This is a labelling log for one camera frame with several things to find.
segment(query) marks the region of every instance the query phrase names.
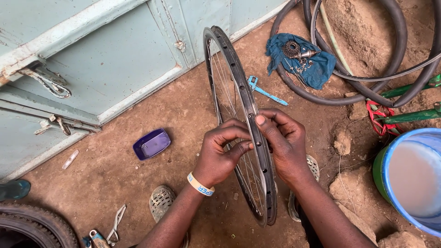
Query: sandal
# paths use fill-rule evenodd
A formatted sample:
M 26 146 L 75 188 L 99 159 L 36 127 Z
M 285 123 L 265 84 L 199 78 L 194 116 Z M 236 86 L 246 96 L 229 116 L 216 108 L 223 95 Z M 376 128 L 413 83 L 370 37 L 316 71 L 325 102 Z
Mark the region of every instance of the sandal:
M 156 221 L 156 223 L 161 220 L 175 199 L 175 193 L 173 193 L 173 191 L 165 185 L 158 186 L 155 190 L 153 190 L 153 193 L 150 196 L 149 205 L 150 212 L 152 213 L 153 219 Z M 188 248 L 188 232 L 185 234 L 182 248 Z
M 318 179 L 320 177 L 320 170 L 318 169 L 317 160 L 315 160 L 310 155 L 306 155 L 306 162 L 308 163 L 309 169 L 311 170 L 312 174 L 314 175 L 315 180 L 317 180 L 317 182 L 318 182 Z M 289 200 L 288 200 L 288 213 L 289 213 L 289 216 L 291 216 L 291 218 L 294 221 L 301 222 L 299 214 L 297 213 L 297 211 L 295 209 L 294 201 L 295 201 L 295 195 L 290 190 L 289 191 Z

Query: purple container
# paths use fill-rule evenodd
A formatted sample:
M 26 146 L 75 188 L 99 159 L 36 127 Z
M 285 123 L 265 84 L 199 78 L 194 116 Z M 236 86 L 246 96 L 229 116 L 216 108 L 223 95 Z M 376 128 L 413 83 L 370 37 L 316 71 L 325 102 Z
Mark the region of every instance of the purple container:
M 144 135 L 133 144 L 133 151 L 139 160 L 144 161 L 164 151 L 171 143 L 163 128 L 158 128 Z

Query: blue wrench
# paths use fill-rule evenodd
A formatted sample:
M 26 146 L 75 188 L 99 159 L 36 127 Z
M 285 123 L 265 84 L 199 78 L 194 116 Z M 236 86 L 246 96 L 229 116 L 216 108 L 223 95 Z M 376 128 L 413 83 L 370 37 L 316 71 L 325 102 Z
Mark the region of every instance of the blue wrench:
M 259 88 L 259 86 L 256 85 L 257 84 L 257 80 L 258 80 L 258 78 L 256 76 L 252 76 L 252 75 L 248 78 L 248 85 L 250 86 L 251 91 L 256 90 L 260 94 L 265 95 L 265 96 L 275 100 L 276 102 L 280 103 L 281 105 L 288 106 L 288 103 L 285 102 L 284 100 L 282 100 L 282 99 L 280 99 L 280 98 L 278 98 L 276 96 L 273 96 L 270 93 L 268 93 L 268 92 L 262 90 L 261 88 Z

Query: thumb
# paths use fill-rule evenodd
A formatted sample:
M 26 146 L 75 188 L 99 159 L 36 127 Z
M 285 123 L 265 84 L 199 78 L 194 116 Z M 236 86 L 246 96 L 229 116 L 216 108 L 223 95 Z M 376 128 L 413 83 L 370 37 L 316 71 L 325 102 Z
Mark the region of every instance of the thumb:
M 245 153 L 249 152 L 253 149 L 253 143 L 249 140 L 243 140 L 239 143 L 237 143 L 233 148 L 231 148 L 227 155 L 231 157 L 235 164 L 239 161 L 240 157 L 242 157 Z
M 279 129 L 277 129 L 277 127 L 264 115 L 256 116 L 256 124 L 260 132 L 274 146 L 274 148 L 277 148 L 278 146 L 287 142 L 286 138 L 283 137 Z

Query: wristband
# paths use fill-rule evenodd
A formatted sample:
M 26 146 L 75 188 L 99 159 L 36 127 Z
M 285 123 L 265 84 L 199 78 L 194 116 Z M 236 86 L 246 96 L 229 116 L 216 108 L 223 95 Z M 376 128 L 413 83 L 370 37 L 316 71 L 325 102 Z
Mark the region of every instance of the wristband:
M 188 182 L 191 186 L 193 186 L 197 191 L 201 192 L 204 195 L 211 196 L 214 193 L 214 187 L 211 187 L 211 189 L 207 189 L 202 184 L 198 182 L 193 176 L 193 172 L 190 172 L 187 176 Z

